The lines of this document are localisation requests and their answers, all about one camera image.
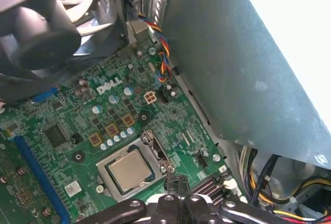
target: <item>red wire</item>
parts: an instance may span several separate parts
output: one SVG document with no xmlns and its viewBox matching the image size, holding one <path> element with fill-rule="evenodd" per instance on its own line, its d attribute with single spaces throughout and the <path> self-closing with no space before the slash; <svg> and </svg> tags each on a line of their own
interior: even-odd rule
<svg viewBox="0 0 331 224">
<path fill-rule="evenodd" d="M 280 218 L 282 218 L 284 220 L 288 220 L 288 221 L 293 222 L 293 223 L 305 224 L 304 221 L 300 221 L 300 220 L 290 219 L 290 218 L 286 218 L 286 217 L 282 217 L 282 216 L 280 216 Z"/>
</svg>

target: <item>chip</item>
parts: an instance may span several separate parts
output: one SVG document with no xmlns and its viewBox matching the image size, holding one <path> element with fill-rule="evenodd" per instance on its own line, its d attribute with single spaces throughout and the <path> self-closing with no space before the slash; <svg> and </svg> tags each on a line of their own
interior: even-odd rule
<svg viewBox="0 0 331 224">
<path fill-rule="evenodd" d="M 105 129 L 106 129 L 106 132 L 109 134 L 110 137 L 115 136 L 119 132 L 117 126 L 114 123 L 110 124 Z"/>
<path fill-rule="evenodd" d="M 98 120 L 98 118 L 95 118 L 92 120 L 92 122 L 93 122 L 93 124 L 97 125 L 99 123 L 99 120 Z"/>
<path fill-rule="evenodd" d="M 53 108 L 55 110 L 59 110 L 62 108 L 62 103 L 60 101 L 56 101 L 55 103 L 53 103 Z"/>
<path fill-rule="evenodd" d="M 108 165 L 108 169 L 114 176 L 115 182 L 122 192 L 136 188 L 141 182 L 144 182 L 146 178 L 152 175 L 151 170 L 137 150 L 133 150 L 111 163 Z"/>
<path fill-rule="evenodd" d="M 49 140 L 53 148 L 57 148 L 67 142 L 67 138 L 58 124 L 51 126 L 43 133 L 45 134 L 46 138 Z"/>
<path fill-rule="evenodd" d="M 115 110 L 110 109 L 110 110 L 108 110 L 108 113 L 110 113 L 110 115 L 113 115 L 113 114 L 115 114 Z"/>
<path fill-rule="evenodd" d="M 99 131 L 102 130 L 102 129 L 103 129 L 103 124 L 101 124 L 101 123 L 98 124 L 98 125 L 97 125 L 97 128 L 98 128 Z"/>
<path fill-rule="evenodd" d="M 79 132 L 76 132 L 71 136 L 71 141 L 73 144 L 78 144 L 83 141 L 83 137 L 79 134 Z"/>
<path fill-rule="evenodd" d="M 98 133 L 92 134 L 90 137 L 88 137 L 88 139 L 91 142 L 92 146 L 98 146 L 102 143 L 102 138 Z"/>
<path fill-rule="evenodd" d="M 132 126 L 134 124 L 134 119 L 131 114 L 124 115 L 122 117 L 122 120 L 127 127 Z"/>
</svg>

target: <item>cable bundle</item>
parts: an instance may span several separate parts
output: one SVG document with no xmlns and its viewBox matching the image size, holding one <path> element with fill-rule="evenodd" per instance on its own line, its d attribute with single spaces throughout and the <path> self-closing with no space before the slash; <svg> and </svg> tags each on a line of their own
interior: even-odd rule
<svg viewBox="0 0 331 224">
<path fill-rule="evenodd" d="M 159 52 L 159 55 L 160 55 L 160 57 L 162 59 L 162 63 L 161 63 L 160 69 L 158 71 L 158 77 L 159 77 L 159 81 L 163 83 L 163 82 L 167 81 L 170 78 L 170 76 L 171 76 L 171 69 L 169 67 L 170 48 L 169 48 L 169 45 L 168 45 L 168 40 L 164 36 L 161 28 L 158 25 L 156 25 L 155 23 L 151 22 L 149 19 L 147 19 L 142 14 L 139 14 L 138 17 L 139 17 L 140 20 L 146 22 L 147 25 L 151 29 L 154 30 L 154 32 L 156 33 L 157 37 L 161 41 L 162 51 Z"/>
</svg>

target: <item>capacitor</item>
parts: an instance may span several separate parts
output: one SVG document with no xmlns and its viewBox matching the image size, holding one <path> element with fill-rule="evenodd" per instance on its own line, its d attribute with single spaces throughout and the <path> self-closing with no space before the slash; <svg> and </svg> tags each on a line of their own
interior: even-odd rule
<svg viewBox="0 0 331 224">
<path fill-rule="evenodd" d="M 118 97 L 117 96 L 111 95 L 111 96 L 109 96 L 108 100 L 111 104 L 117 104 L 118 103 Z"/>
<path fill-rule="evenodd" d="M 26 173 L 26 168 L 25 167 L 17 167 L 16 172 L 18 175 L 23 176 Z"/>
<path fill-rule="evenodd" d="M 102 143 L 101 145 L 100 145 L 100 149 L 101 150 L 106 150 L 108 148 L 108 146 L 106 145 L 106 144 L 104 144 L 104 143 Z"/>
<path fill-rule="evenodd" d="M 134 128 L 133 127 L 128 127 L 128 129 L 126 130 L 128 135 L 131 135 L 134 133 Z"/>
<path fill-rule="evenodd" d="M 81 98 L 81 97 L 84 96 L 84 94 L 80 91 L 80 89 L 76 90 L 76 91 L 74 92 L 74 95 L 75 95 L 76 97 L 79 97 L 79 98 Z"/>
<path fill-rule="evenodd" d="M 138 59 L 142 59 L 143 58 L 143 52 L 142 51 L 138 51 L 137 52 L 137 57 L 138 57 Z"/>
<path fill-rule="evenodd" d="M 120 134 L 119 134 L 123 139 L 126 138 L 126 132 L 122 131 Z"/>
<path fill-rule="evenodd" d="M 133 93 L 133 90 L 130 87 L 125 87 L 124 88 L 124 94 L 127 96 L 131 96 Z"/>
<path fill-rule="evenodd" d="M 88 95 L 88 94 L 91 94 L 91 93 L 92 93 L 92 89 L 91 89 L 91 88 L 88 88 L 88 87 L 82 87 L 82 88 L 81 88 L 81 92 L 82 92 L 84 95 Z"/>
<path fill-rule="evenodd" d="M 45 207 L 43 210 L 42 210 L 42 215 L 44 217 L 49 217 L 51 215 L 52 211 L 49 207 Z"/>
<path fill-rule="evenodd" d="M 84 80 L 84 79 L 80 79 L 78 81 L 79 85 L 80 86 L 83 86 L 83 87 L 89 87 L 89 82 L 87 80 Z"/>
<path fill-rule="evenodd" d="M 120 141 L 120 140 L 121 140 L 121 139 L 119 138 L 118 135 L 115 135 L 115 136 L 114 136 L 114 141 L 115 141 L 115 142 L 118 142 L 118 141 Z"/>
<path fill-rule="evenodd" d="M 205 147 L 201 148 L 200 153 L 201 153 L 201 155 L 204 156 L 204 157 L 208 157 L 208 156 L 209 156 L 209 151 L 208 151 L 208 149 L 205 148 Z"/>
<path fill-rule="evenodd" d="M 5 176 L 0 176 L 0 182 L 2 183 L 2 184 L 6 184 L 7 183 L 7 178 L 5 177 Z"/>
<path fill-rule="evenodd" d="M 92 107 L 92 112 L 94 114 L 100 114 L 102 112 L 102 106 L 100 105 L 95 105 Z"/>
<path fill-rule="evenodd" d="M 108 146 L 112 146 L 113 144 L 114 144 L 114 142 L 112 141 L 112 139 L 107 140 L 107 145 Z"/>
</svg>

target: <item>metal panel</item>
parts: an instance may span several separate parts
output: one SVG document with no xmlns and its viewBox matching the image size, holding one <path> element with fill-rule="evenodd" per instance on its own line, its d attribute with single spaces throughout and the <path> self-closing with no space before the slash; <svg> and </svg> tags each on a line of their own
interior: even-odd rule
<svg viewBox="0 0 331 224">
<path fill-rule="evenodd" d="M 171 59 L 215 133 L 331 168 L 331 136 L 249 0 L 169 0 Z"/>
</svg>

